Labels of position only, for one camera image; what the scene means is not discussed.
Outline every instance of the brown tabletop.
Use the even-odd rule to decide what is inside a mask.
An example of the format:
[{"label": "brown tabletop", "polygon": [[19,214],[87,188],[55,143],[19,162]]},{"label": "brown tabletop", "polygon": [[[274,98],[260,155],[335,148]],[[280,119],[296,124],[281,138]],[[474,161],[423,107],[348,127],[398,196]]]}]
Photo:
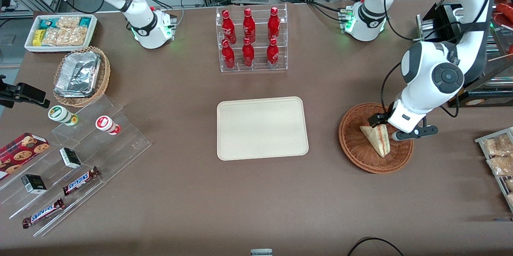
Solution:
[{"label": "brown tabletop", "polygon": [[[397,1],[390,11],[402,34],[435,0]],[[513,223],[473,139],[512,126],[510,108],[441,109],[428,122],[438,135],[417,140],[408,165],[375,175],[354,166],[337,138],[353,105],[379,101],[383,77],[410,42],[386,28],[373,42],[340,33],[305,4],[289,4],[289,70],[221,74],[215,8],[186,10],[176,40],[142,48],[121,13],[97,14],[93,45],[110,59],[107,94],[154,143],[49,234],[33,238],[0,210],[0,254],[345,255],[365,236],[379,236],[405,255],[506,255]],[[27,52],[18,78],[53,99],[61,54]],[[385,101],[405,86],[388,81]],[[305,156],[221,161],[216,106],[222,101],[297,96],[303,100],[310,150]],[[16,104],[0,118],[0,143],[23,132],[48,134],[46,110]],[[354,255],[394,255],[365,243]]]}]

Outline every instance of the snack package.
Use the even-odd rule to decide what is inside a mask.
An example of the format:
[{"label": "snack package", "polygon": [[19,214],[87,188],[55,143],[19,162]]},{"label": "snack package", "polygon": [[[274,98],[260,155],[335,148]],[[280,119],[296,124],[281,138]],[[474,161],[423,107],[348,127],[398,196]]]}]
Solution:
[{"label": "snack package", "polygon": [[510,205],[513,206],[513,193],[510,193],[510,194],[506,195],[506,200],[508,201],[508,203]]},{"label": "snack package", "polygon": [[495,176],[513,175],[513,159],[511,158],[511,155],[494,157],[487,160],[486,163],[488,163]]},{"label": "snack package", "polygon": [[506,187],[508,187],[510,191],[513,191],[513,179],[506,181]]},{"label": "snack package", "polygon": [[47,28],[41,41],[42,46],[57,46],[60,28]]},{"label": "snack package", "polygon": [[59,28],[76,28],[79,26],[80,17],[61,17],[57,21]]},{"label": "snack package", "polygon": [[82,46],[86,40],[87,27],[78,26],[73,29],[69,37],[68,46]]},{"label": "snack package", "polygon": [[58,18],[42,19],[39,24],[40,30],[46,30],[47,28],[57,28]]},{"label": "snack package", "polygon": [[483,141],[483,146],[490,156],[507,156],[513,153],[513,143],[507,134],[486,139]]},{"label": "snack package", "polygon": [[91,18],[81,18],[79,26],[85,26],[86,28],[88,28],[90,22],[91,22]]},{"label": "snack package", "polygon": [[72,32],[73,32],[73,28],[59,28],[59,33],[57,35],[55,45],[56,46],[71,46],[68,43],[70,41]]},{"label": "snack package", "polygon": [[32,39],[32,45],[41,46],[41,41],[44,38],[44,34],[46,34],[46,30],[36,30],[34,33],[34,38]]},{"label": "snack package", "polygon": [[30,133],[24,133],[3,148],[0,148],[0,179],[48,149],[48,141]]}]

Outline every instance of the red bottle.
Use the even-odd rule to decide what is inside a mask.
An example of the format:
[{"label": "red bottle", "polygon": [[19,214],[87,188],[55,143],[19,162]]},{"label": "red bottle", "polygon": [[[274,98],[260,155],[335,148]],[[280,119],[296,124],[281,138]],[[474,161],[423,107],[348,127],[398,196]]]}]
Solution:
[{"label": "red bottle", "polygon": [[237,36],[235,35],[235,25],[230,18],[230,13],[228,10],[223,10],[221,14],[223,15],[223,34],[225,35],[225,39],[228,39],[231,44],[235,44],[237,42]]},{"label": "red bottle", "polygon": [[272,38],[267,47],[267,66],[271,69],[276,68],[278,64],[278,53],[280,50],[276,46],[276,42],[276,38]]},{"label": "red bottle", "polygon": [[273,37],[278,38],[280,35],[280,18],[278,18],[278,8],[273,6],[271,8],[271,17],[267,22],[267,28],[269,30],[267,37],[271,40]]},{"label": "red bottle", "polygon": [[223,45],[221,53],[223,54],[223,60],[226,68],[228,70],[233,70],[235,68],[235,54],[233,53],[233,49],[230,47],[230,43],[227,39],[223,39],[221,44]]},{"label": "red bottle", "polygon": [[244,38],[244,46],[242,47],[242,55],[244,55],[244,65],[251,68],[255,61],[255,49],[251,45],[249,37]]},{"label": "red bottle", "polygon": [[244,8],[244,22],[242,23],[244,28],[244,36],[248,37],[253,43],[257,40],[257,30],[255,28],[255,20],[251,16],[251,8]]}]

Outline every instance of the wicker basket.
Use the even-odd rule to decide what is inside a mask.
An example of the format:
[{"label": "wicker basket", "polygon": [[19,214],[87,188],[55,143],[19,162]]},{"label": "wicker basket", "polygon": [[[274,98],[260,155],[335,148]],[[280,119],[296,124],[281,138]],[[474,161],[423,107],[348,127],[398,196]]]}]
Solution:
[{"label": "wicker basket", "polygon": [[360,126],[368,126],[369,117],[375,113],[383,113],[383,108],[380,104],[365,103],[348,110],[340,121],[340,145],[347,157],[365,171],[376,174],[396,172],[406,165],[412,157],[414,142],[413,140],[392,140],[392,133],[397,131],[397,129],[387,124],[386,128],[390,138],[390,153],[385,157],[379,156],[367,137],[360,130]]},{"label": "wicker basket", "polygon": [[[105,54],[99,49],[94,46],[88,46],[87,48],[81,48],[77,51],[73,51],[71,53],[85,53],[85,52],[95,52],[101,56],[101,63],[99,65],[99,73],[98,73],[98,79],[97,79],[97,90],[92,97],[89,98],[64,98],[60,97],[55,92],[53,92],[53,95],[57,99],[57,101],[63,105],[72,106],[76,108],[82,108],[86,106],[88,103],[91,103],[92,101],[95,101],[99,97],[101,97],[103,94],[105,94],[105,90],[107,89],[107,86],[109,84],[109,77],[110,77],[110,63],[109,59],[105,56]],[[57,80],[59,79],[59,75],[61,74],[61,68],[63,66],[64,59],[61,61],[61,64],[57,68],[57,73],[55,73],[55,77],[53,77],[53,84],[57,84]]]}]

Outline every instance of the packaged bread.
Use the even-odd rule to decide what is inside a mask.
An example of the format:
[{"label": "packaged bread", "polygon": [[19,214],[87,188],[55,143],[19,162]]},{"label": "packaged bread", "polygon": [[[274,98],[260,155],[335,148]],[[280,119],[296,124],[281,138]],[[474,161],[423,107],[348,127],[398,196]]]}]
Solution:
[{"label": "packaged bread", "polygon": [[483,146],[490,156],[507,156],[513,153],[513,143],[507,134],[486,139]]},{"label": "packaged bread", "polygon": [[47,28],[41,41],[42,46],[57,46],[57,37],[59,37],[60,28]]},{"label": "packaged bread", "polygon": [[490,166],[495,176],[509,176],[513,175],[513,155],[494,157],[487,160],[486,163]]},{"label": "packaged bread", "polygon": [[513,193],[510,193],[510,194],[506,195],[506,200],[508,201],[508,203],[510,205],[513,206]]},{"label": "packaged bread", "polygon": [[506,181],[506,187],[508,187],[510,191],[513,191],[513,179]]},{"label": "packaged bread", "polygon": [[57,21],[59,28],[76,28],[79,26],[80,17],[60,17]]},{"label": "packaged bread", "polygon": [[361,126],[360,130],[369,139],[369,142],[374,147],[374,150],[384,157],[390,153],[390,140],[388,139],[388,132],[386,125],[378,125],[375,128],[369,126]]}]

